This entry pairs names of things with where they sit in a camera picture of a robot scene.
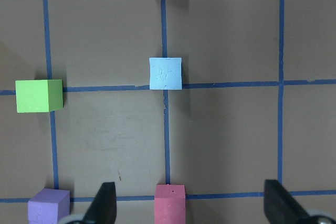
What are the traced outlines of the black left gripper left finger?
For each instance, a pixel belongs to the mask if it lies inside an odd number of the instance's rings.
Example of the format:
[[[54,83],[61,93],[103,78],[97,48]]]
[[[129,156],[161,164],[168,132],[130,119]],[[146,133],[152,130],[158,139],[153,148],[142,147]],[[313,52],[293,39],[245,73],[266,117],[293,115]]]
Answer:
[[[85,213],[83,223],[115,223],[117,197],[114,182],[102,183],[92,204]]]

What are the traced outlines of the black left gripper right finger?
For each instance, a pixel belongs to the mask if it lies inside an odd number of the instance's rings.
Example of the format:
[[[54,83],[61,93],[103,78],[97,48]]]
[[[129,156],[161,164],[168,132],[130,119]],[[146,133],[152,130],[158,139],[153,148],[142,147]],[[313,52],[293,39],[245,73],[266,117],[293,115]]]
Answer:
[[[276,179],[264,183],[264,214],[269,223],[310,223],[311,217]]]

